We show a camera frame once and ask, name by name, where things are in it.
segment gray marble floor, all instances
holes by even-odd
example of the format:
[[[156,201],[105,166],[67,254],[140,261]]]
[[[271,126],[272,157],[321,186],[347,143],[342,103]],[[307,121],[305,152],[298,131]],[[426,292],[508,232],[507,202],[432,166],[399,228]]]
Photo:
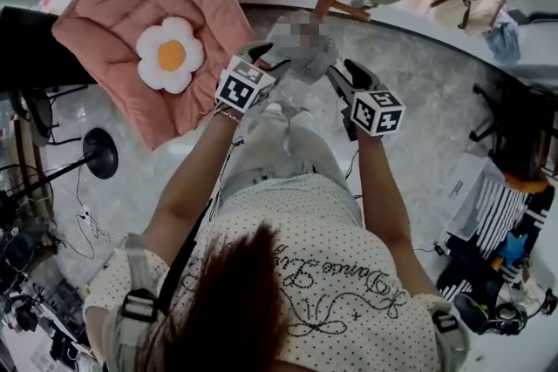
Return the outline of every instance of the gray marble floor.
[[[259,38],[264,38],[284,10],[249,8],[248,20]],[[487,116],[471,89],[496,77],[495,71],[457,51],[399,31],[347,19],[327,19],[330,35],[342,58],[366,65],[396,91],[407,106],[400,131],[384,139],[401,193],[412,221],[415,247],[431,247],[443,233],[432,218],[432,202],[451,173],[459,155],[471,144],[470,130]],[[312,86],[295,80],[283,83],[277,95],[321,116],[316,128],[330,143],[342,169],[348,169],[356,146],[341,125],[340,104],[326,78]],[[93,231],[76,214],[82,207],[76,197],[78,173],[71,172],[54,182],[54,210],[61,237],[76,251],[62,249],[57,257],[63,274],[82,287],[102,267],[110,252],[127,232],[141,232],[147,225],[160,192],[174,169],[199,138],[203,125],[180,139],[149,152],[134,130],[97,86],[62,97],[55,103],[55,117],[61,124],[57,139],[85,135],[95,126],[112,134],[119,149],[119,170],[109,180],[81,170],[79,198],[98,222]],[[47,147],[42,152],[44,169],[79,159],[81,144]],[[360,193],[358,166],[349,178],[355,194]],[[439,271],[435,254],[420,254],[432,277]]]

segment reddish-brown hair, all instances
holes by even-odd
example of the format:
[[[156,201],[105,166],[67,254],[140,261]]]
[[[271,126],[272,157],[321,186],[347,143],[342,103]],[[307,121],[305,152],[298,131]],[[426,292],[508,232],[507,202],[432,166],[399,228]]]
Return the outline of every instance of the reddish-brown hair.
[[[261,225],[219,251],[210,244],[188,314],[167,319],[139,354],[137,372],[269,371],[286,334],[274,239]]]

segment yellow flower center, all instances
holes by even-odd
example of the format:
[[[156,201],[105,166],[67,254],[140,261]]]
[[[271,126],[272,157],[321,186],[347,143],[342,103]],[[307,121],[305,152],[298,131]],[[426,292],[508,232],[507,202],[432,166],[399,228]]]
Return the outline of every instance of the yellow flower center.
[[[178,41],[168,41],[159,46],[159,65],[163,70],[175,71],[186,60],[186,51]]]

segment pink cushion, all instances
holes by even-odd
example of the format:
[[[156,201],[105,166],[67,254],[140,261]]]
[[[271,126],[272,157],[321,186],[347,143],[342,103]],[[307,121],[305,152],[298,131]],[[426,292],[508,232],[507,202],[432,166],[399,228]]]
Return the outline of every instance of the pink cushion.
[[[154,91],[137,72],[136,42],[147,27],[183,17],[205,51],[188,88]],[[221,70],[253,32],[236,0],[73,0],[52,28],[155,149],[190,131],[214,108]]]

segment polka dot shirt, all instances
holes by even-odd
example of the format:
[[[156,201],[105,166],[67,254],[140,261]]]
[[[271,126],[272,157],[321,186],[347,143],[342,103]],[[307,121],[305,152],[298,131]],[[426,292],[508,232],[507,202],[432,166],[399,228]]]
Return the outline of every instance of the polka dot shirt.
[[[187,313],[209,241],[254,233],[263,221],[278,231],[276,272],[289,312],[279,360],[319,372],[440,370],[430,311],[443,300],[411,297],[387,247],[363,229],[357,202],[316,174],[244,189],[202,224],[174,297],[177,317]],[[149,252],[147,262],[160,289],[168,267]],[[119,249],[92,282],[85,310],[121,305],[129,278]]]

